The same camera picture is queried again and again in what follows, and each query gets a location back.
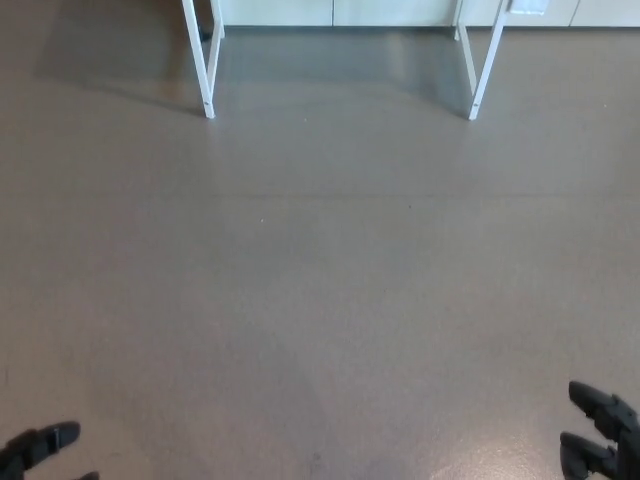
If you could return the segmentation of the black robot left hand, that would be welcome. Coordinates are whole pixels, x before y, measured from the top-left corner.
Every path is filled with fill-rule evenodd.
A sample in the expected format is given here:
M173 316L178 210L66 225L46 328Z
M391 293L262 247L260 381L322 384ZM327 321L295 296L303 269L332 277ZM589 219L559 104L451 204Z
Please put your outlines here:
M75 443L81 425L65 421L28 429L1 447L1 478L24 479L26 472Z

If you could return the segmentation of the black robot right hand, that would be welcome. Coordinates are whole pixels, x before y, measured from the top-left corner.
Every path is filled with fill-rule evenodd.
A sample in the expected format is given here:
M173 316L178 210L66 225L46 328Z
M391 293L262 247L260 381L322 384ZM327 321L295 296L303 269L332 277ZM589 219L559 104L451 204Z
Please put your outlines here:
M639 478L639 417L621 397L572 380L571 402L590 419L596 430L615 443L604 447L584 437L560 434L560 463L565 479L588 479L599 474L606 479Z

